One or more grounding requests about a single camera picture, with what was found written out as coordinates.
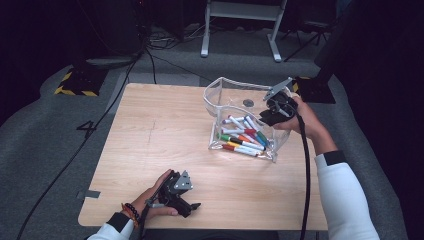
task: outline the wooden table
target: wooden table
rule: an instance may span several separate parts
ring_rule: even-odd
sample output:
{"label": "wooden table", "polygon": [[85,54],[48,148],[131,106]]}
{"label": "wooden table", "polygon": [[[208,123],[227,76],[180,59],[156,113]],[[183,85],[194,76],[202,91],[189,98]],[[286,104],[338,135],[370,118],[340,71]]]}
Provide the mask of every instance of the wooden table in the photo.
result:
{"label": "wooden table", "polygon": [[[202,205],[188,218],[163,216],[146,228],[301,229],[305,160],[301,137],[292,132],[276,163],[224,150],[209,150],[213,117],[204,88],[129,84],[90,185],[79,223],[101,226],[120,204],[131,202],[171,168],[187,170],[193,190],[182,195]],[[311,158],[312,143],[309,142]],[[326,230],[318,178],[311,160],[307,229]]]}

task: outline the white sleeve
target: white sleeve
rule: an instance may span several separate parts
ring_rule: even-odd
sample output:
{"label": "white sleeve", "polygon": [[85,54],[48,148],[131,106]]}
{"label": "white sleeve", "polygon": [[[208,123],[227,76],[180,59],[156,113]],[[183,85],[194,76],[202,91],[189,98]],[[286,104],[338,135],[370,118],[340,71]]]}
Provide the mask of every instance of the white sleeve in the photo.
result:
{"label": "white sleeve", "polygon": [[315,158],[322,207],[331,240],[380,239],[364,191],[341,151]]}
{"label": "white sleeve", "polygon": [[87,240],[128,240],[134,223],[123,214],[115,213],[112,218]]}

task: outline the beaded bracelet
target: beaded bracelet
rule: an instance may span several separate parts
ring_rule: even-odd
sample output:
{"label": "beaded bracelet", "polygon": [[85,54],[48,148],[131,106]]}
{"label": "beaded bracelet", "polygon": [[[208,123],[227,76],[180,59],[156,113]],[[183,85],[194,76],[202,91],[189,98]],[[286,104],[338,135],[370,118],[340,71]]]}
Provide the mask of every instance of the beaded bracelet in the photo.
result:
{"label": "beaded bracelet", "polygon": [[122,206],[122,210],[126,211],[130,215],[131,220],[133,220],[134,222],[134,227],[138,228],[140,224],[138,222],[140,215],[138,215],[137,210],[135,210],[135,207],[131,205],[130,203],[125,203],[125,205],[121,203],[121,206]]}

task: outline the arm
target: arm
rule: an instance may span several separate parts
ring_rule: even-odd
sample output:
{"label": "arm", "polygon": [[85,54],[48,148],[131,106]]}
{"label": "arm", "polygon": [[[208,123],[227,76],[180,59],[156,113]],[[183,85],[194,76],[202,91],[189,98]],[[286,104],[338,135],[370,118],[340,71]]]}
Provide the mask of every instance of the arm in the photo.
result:
{"label": "arm", "polygon": [[[145,201],[149,199],[156,189],[162,184],[163,181],[171,173],[171,170],[166,171],[162,174],[159,179],[156,181],[155,185],[145,192],[143,192],[136,200],[134,200],[131,205],[134,206],[135,210],[141,214],[146,203]],[[147,214],[146,221],[158,216],[158,215],[178,215],[176,209],[171,207],[162,207],[162,208],[151,208]],[[132,231],[134,230],[134,222],[130,219],[129,213],[126,211],[116,212],[112,218],[99,229],[99,231],[90,236],[89,240],[127,240],[131,236]]]}
{"label": "arm", "polygon": [[[293,98],[305,122],[306,136],[312,140],[317,157],[321,202],[328,224],[330,239],[379,239],[371,222],[364,191],[338,151],[328,130],[313,110],[299,97]],[[296,118],[274,125],[276,129],[300,133]]]}

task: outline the human hand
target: human hand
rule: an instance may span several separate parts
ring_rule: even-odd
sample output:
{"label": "human hand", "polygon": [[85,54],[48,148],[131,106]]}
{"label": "human hand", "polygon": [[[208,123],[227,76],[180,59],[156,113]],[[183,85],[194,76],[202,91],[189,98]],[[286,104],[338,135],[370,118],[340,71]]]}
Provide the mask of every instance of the human hand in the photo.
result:
{"label": "human hand", "polygon": [[[156,183],[153,185],[153,187],[148,188],[146,191],[144,191],[142,194],[140,194],[140,196],[138,196],[137,199],[135,199],[131,205],[134,206],[134,208],[137,210],[137,212],[139,214],[141,214],[141,212],[143,211],[144,207],[146,206],[146,200],[151,198],[153,196],[153,194],[156,192],[156,190],[160,187],[160,185],[166,180],[166,178],[169,176],[169,174],[171,173],[171,169],[169,169],[168,171],[166,171],[165,173],[163,173],[158,180],[156,181]],[[150,208],[149,212],[147,214],[146,220],[152,219],[155,216],[158,215],[171,215],[171,216],[177,216],[178,215],[178,211],[175,208],[172,207],[160,207],[160,208]]]}
{"label": "human hand", "polygon": [[[314,144],[315,153],[321,154],[325,152],[337,150],[330,133],[319,121],[315,112],[309,107],[308,104],[302,101],[300,97],[294,96],[293,100],[298,104],[297,112],[302,116],[305,122],[306,137],[312,140]],[[293,130],[300,133],[299,121],[297,117],[290,119],[287,122],[277,123],[273,126],[275,129],[280,130]]]}

